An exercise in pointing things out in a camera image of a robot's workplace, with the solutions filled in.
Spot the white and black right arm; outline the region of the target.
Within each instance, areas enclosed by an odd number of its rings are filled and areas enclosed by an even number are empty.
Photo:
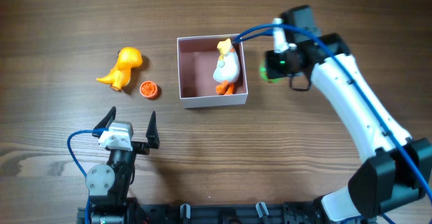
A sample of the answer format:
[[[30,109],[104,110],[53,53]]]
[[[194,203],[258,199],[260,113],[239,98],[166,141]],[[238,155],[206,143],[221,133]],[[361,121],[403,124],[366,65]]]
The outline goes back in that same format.
[[[362,163],[345,187],[320,197],[324,221],[370,219],[430,196],[431,143],[415,140],[387,112],[342,38],[321,34],[307,5],[275,18],[271,34],[267,77],[304,75],[333,106]]]

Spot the white box with pink interior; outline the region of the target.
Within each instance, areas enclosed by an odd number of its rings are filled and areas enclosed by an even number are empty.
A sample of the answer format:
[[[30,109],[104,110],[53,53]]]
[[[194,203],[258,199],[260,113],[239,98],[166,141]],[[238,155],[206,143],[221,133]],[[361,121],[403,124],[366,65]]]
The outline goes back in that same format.
[[[219,95],[215,87],[213,72],[217,65],[219,51],[217,43],[236,34],[179,37],[177,39],[178,80],[180,100],[183,108],[243,105],[248,97],[246,66],[243,44],[234,48],[240,61],[240,76],[235,83],[234,93]]]

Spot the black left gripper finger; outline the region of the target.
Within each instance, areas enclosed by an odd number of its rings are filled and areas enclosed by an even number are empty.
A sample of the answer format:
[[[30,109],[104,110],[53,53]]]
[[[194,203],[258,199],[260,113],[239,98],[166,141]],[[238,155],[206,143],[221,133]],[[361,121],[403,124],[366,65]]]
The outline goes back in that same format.
[[[147,144],[149,148],[158,149],[160,145],[159,134],[157,131],[157,120],[156,120],[156,112],[153,111],[151,114],[150,121],[148,123],[146,138]]]
[[[115,120],[116,107],[112,107],[109,112],[98,122],[92,131],[93,137],[100,137],[104,131],[107,131],[111,123]]]

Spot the orange dinosaur toy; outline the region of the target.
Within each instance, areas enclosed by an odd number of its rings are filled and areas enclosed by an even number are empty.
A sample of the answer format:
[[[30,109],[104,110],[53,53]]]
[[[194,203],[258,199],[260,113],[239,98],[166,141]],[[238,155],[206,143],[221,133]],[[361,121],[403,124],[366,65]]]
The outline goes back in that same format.
[[[134,47],[124,47],[117,54],[117,61],[110,72],[97,78],[98,82],[108,84],[115,91],[121,91],[131,80],[133,68],[140,67],[143,63],[141,52]]]

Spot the white plush duck toy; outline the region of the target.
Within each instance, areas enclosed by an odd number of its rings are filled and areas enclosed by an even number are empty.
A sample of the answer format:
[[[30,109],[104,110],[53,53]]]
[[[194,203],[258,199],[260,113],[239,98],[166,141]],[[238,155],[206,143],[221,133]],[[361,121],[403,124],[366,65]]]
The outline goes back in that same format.
[[[217,66],[213,72],[213,79],[219,84],[216,86],[216,93],[219,95],[233,94],[235,83],[240,75],[240,61],[238,54],[230,38],[220,41],[217,44],[220,56]]]

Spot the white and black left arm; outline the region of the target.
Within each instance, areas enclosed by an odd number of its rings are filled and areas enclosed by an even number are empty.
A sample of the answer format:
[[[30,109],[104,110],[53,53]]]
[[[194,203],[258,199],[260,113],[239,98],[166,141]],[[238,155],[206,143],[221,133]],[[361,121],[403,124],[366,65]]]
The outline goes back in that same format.
[[[136,198],[128,197],[128,191],[136,175],[136,157],[159,148],[156,113],[151,113],[146,142],[133,140],[132,124],[116,120],[115,115],[116,108],[112,107],[92,131],[99,146],[109,151],[109,158],[105,164],[95,165],[86,174],[89,206],[84,222],[149,223],[150,218]]]

